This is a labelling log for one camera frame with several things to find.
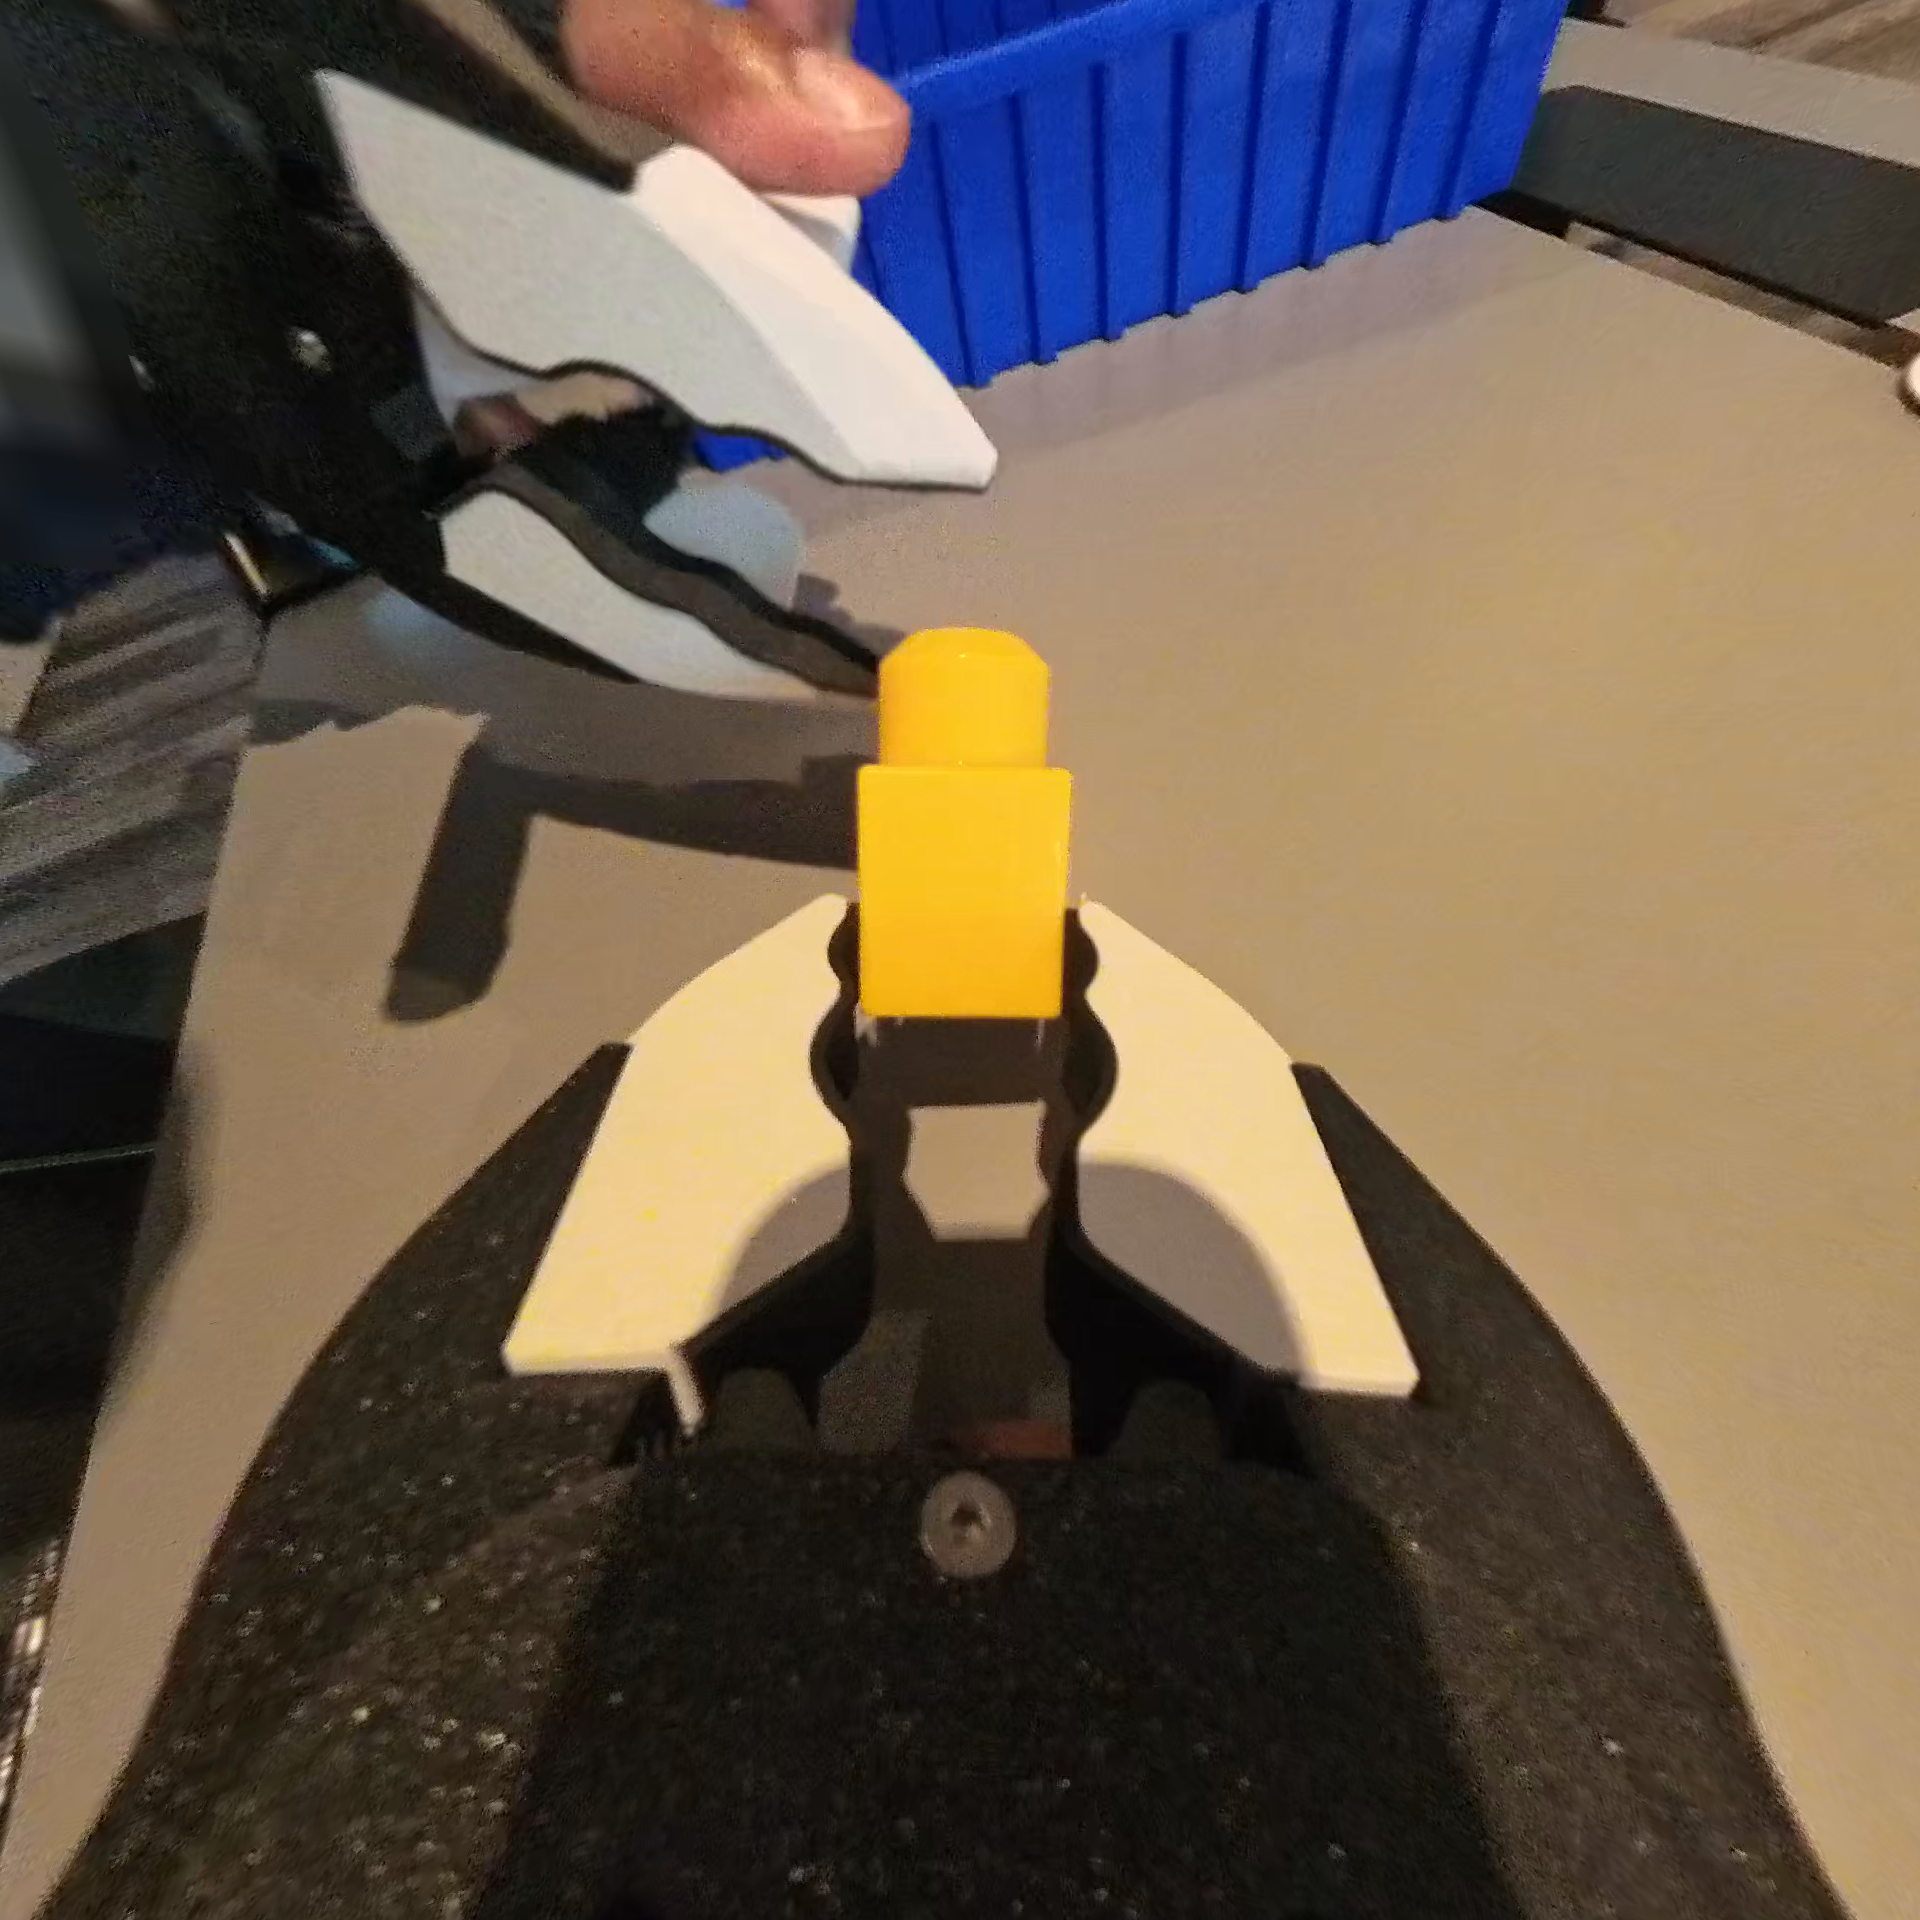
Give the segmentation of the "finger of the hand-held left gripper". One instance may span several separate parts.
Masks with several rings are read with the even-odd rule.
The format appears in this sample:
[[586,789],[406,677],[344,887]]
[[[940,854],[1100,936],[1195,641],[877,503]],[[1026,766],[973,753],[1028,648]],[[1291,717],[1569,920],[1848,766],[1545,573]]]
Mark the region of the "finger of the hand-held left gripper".
[[481,357],[635,380],[845,484],[994,478],[949,377],[853,276],[853,199],[764,197],[681,144],[610,186],[338,71],[321,102],[358,208]]
[[[741,559],[748,588],[770,588],[777,613],[797,610],[802,530],[770,496],[709,481],[668,498],[646,525],[686,537],[683,558]],[[873,698],[873,687],[810,682],[794,665],[722,641],[698,614],[637,596],[554,519],[500,486],[482,486],[452,508],[438,537],[454,585],[534,621],[629,681],[737,704]]]

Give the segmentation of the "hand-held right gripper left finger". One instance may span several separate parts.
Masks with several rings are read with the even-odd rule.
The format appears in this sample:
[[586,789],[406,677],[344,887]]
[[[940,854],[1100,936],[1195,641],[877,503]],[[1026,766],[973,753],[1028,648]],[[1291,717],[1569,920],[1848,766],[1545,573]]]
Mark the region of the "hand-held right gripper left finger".
[[504,1340],[509,1375],[656,1374],[680,1423],[707,1423],[725,1319],[851,1220],[853,1148],[813,1066],[849,908],[812,898],[630,1033]]

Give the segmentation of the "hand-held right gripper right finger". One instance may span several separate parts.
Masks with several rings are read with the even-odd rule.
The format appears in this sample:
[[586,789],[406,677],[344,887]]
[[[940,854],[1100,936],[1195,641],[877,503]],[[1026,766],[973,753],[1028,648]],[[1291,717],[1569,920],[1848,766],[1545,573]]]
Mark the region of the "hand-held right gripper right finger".
[[1102,902],[1076,913],[1113,1065],[1072,1150],[1072,1220],[1144,1304],[1221,1350],[1344,1397],[1420,1383],[1288,1049]]

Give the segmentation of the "yellow single-stud block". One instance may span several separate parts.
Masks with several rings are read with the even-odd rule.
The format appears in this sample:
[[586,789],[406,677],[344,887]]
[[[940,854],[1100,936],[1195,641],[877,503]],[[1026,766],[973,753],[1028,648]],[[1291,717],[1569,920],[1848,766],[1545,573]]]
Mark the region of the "yellow single-stud block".
[[1070,838],[1040,654],[1005,631],[900,639],[877,671],[877,756],[854,780],[862,1012],[1056,1018]]

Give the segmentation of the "blue ribbed plastic bin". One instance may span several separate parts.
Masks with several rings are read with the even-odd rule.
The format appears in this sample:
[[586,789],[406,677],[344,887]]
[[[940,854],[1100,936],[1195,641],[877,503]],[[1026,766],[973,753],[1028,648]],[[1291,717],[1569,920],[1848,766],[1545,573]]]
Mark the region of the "blue ribbed plastic bin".
[[853,276],[957,388],[1508,186],[1565,5],[862,1],[912,112]]

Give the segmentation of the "person's left hand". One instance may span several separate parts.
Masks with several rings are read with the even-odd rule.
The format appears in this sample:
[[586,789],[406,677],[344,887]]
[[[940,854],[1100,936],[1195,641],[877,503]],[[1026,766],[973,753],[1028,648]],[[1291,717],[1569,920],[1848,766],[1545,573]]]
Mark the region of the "person's left hand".
[[564,1],[561,56],[593,102],[755,186],[864,199],[910,142],[893,84],[853,54],[854,1]]

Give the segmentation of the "person's dark jeans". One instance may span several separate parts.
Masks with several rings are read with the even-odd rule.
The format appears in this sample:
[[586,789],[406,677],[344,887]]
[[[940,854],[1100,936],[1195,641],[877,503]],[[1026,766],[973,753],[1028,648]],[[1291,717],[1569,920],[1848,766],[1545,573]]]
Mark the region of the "person's dark jeans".
[[5,1607],[81,1495],[201,932],[169,920],[5,984]]

